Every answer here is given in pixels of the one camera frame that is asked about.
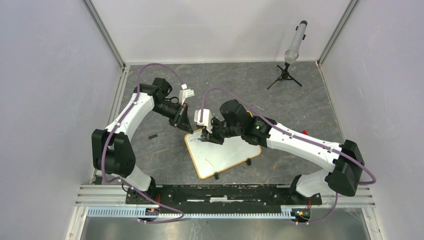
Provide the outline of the yellow framed whiteboard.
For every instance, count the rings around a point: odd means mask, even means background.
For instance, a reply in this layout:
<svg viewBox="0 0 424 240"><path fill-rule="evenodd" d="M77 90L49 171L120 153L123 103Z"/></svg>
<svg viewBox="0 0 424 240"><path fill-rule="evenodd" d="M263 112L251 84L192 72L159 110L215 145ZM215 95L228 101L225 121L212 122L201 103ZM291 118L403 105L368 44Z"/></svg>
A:
<svg viewBox="0 0 424 240"><path fill-rule="evenodd" d="M184 137L189 155L200 179L212 177L262 153L261 146L250 145L240 136L225 139L223 145L190 141L193 138L200 138L201 134L202 130L197 129L193 134L188 133Z"/></svg>

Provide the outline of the black marker cap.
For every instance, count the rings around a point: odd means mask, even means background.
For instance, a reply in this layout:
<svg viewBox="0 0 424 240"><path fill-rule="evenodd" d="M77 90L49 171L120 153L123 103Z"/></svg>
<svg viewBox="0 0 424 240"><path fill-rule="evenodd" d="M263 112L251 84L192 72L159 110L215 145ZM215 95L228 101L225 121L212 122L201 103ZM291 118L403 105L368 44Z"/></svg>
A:
<svg viewBox="0 0 424 240"><path fill-rule="evenodd" d="M156 138L158 135L157 134L153 134L153 135L150 135L149 137L148 137L148 139L149 140L151 140L151 139L153 139L153 138Z"/></svg>

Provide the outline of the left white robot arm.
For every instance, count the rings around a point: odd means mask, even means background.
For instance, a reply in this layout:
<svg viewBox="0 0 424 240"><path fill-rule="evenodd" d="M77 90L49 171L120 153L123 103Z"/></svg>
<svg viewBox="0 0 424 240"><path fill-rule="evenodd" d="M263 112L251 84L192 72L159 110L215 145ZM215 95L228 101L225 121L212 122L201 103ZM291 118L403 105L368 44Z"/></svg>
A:
<svg viewBox="0 0 424 240"><path fill-rule="evenodd" d="M150 112L167 118L174 128L190 134L194 132L185 101L195 93L186 84L181 87L177 101L173 101L169 97L173 88L166 79L156 77L152 84L139 84L118 117L105 129L95 129L91 135L93 167L138 189L137 196L145 204L156 200L157 190L154 179L136 165L131 139Z"/></svg>

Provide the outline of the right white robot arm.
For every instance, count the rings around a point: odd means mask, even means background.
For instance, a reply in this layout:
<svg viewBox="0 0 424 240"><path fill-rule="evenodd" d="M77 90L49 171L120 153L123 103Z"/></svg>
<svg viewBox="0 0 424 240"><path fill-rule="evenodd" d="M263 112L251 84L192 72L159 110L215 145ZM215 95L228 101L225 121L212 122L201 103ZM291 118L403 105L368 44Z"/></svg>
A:
<svg viewBox="0 0 424 240"><path fill-rule="evenodd" d="M293 131L271 118L252 115L236 99L226 101L219 110L222 120L207 109L195 111L201 141L223 145L226 139L240 137L249 145L288 152L321 167L295 177L288 191L293 203L302 204L314 194L331 191L356 195L365 165L356 142L330 142Z"/></svg>

